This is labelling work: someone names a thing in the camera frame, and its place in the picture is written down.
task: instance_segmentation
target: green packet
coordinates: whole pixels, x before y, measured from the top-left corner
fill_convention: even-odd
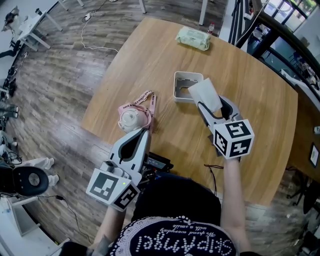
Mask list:
[[[179,43],[195,47],[201,51],[208,50],[210,45],[209,34],[186,26],[180,29],[175,40]]]

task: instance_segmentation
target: white tissue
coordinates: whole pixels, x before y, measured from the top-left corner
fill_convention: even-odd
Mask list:
[[[221,100],[214,85],[210,81],[210,78],[190,86],[188,90],[197,106],[198,102],[202,102],[211,112],[215,112],[222,108]]]

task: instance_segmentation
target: wooden floor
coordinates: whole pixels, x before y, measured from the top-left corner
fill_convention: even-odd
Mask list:
[[[44,20],[40,28],[49,33],[46,42],[51,49],[40,47],[31,51],[24,60],[17,80],[17,90],[9,102],[20,108],[19,117],[11,118],[7,132],[17,137],[19,153],[24,160],[54,157],[56,164],[48,174],[58,174],[60,182],[48,189],[47,196],[63,196],[77,214],[80,229],[93,240],[104,217],[106,206],[85,194],[91,174],[99,167],[110,151],[110,145],[80,128],[85,110],[99,85],[115,51],[84,49],[81,44],[82,18],[97,9],[104,1],[83,1],[81,8],[76,0],[68,0],[66,12],[57,5],[50,14],[63,27],[57,31]],[[198,25],[200,0],[146,0],[147,16],[177,22],[206,30],[215,23],[220,30],[226,0],[208,3],[205,26]],[[138,0],[107,1],[86,26],[83,37],[88,47],[120,49],[135,27],[145,17]],[[23,60],[23,49],[16,65]],[[247,230],[256,252],[263,255],[294,255],[292,244],[302,226],[310,220],[310,228],[317,222],[313,210],[303,215],[302,203],[292,206],[286,198],[296,188],[292,184],[293,172],[285,172],[270,207],[247,206]],[[27,209],[44,230],[59,243],[65,238],[89,245],[81,234],[73,213],[54,198],[40,198]],[[125,225],[133,209],[127,212]]]

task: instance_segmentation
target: pink lanyard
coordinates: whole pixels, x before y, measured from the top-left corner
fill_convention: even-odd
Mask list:
[[[149,95],[152,95],[152,98],[150,100],[150,106],[149,109],[143,105],[140,105],[142,102],[144,102]],[[139,111],[144,112],[148,119],[148,123],[144,126],[144,128],[147,128],[152,133],[152,129],[154,126],[154,115],[156,111],[156,95],[151,90],[145,91],[138,99],[134,101],[134,103],[127,103],[120,107],[118,107],[118,113],[121,115],[125,110],[127,109],[137,109]]]

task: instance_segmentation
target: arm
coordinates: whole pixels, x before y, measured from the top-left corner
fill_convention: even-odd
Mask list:
[[[249,252],[251,246],[246,234],[246,209],[238,159],[225,160],[223,179],[220,225],[229,233],[240,253]]]
[[[111,242],[116,240],[122,230],[125,216],[126,211],[121,212],[109,206],[91,248],[96,248],[104,236]]]

